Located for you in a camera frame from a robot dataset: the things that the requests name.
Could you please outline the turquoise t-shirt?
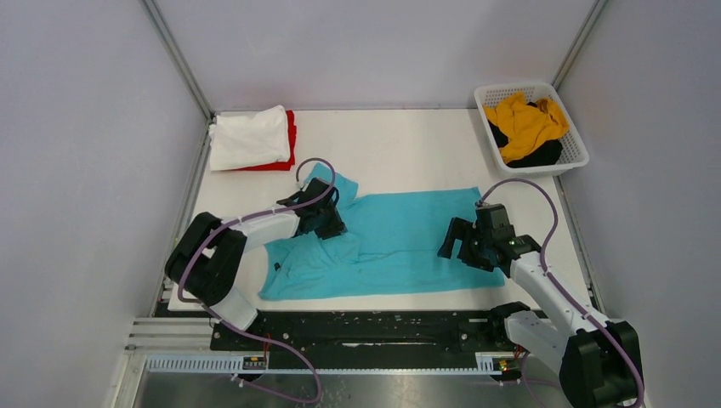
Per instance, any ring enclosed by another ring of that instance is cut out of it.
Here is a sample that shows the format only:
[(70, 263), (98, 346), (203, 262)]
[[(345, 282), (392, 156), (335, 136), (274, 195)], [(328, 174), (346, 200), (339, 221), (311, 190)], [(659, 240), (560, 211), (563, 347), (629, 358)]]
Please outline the turquoise t-shirt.
[(358, 184), (336, 176), (345, 233), (315, 234), (266, 245), (268, 269), (258, 295), (266, 301), (447, 292), (503, 286), (498, 269), (470, 268), (437, 255), (452, 218), (470, 220), (476, 187), (358, 196)]

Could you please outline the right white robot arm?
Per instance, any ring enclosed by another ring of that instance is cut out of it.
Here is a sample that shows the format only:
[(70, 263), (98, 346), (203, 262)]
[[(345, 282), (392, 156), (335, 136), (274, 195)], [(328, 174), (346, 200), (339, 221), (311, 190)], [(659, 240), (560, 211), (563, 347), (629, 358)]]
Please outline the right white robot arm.
[(485, 330), (491, 345), (518, 346), (535, 355), (558, 376), (574, 407), (641, 406), (645, 387), (635, 329), (612, 321), (568, 289), (545, 258), (544, 246), (515, 232), (505, 206), (480, 201), (475, 214), (475, 221), (451, 219), (439, 257), (500, 270), (544, 315), (538, 317), (522, 302), (496, 306)]

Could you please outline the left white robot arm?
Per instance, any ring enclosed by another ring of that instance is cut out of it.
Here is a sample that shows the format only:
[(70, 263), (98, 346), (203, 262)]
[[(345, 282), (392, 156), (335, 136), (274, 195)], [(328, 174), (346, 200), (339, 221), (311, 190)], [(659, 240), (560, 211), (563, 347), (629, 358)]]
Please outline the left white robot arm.
[(243, 349), (263, 341), (258, 310), (235, 285), (242, 256), (278, 240), (313, 233), (320, 239), (343, 234), (337, 210), (338, 188), (312, 178), (305, 186), (266, 210), (238, 218), (196, 215), (165, 263), (165, 276), (188, 292), (190, 301), (231, 326), (231, 338)]

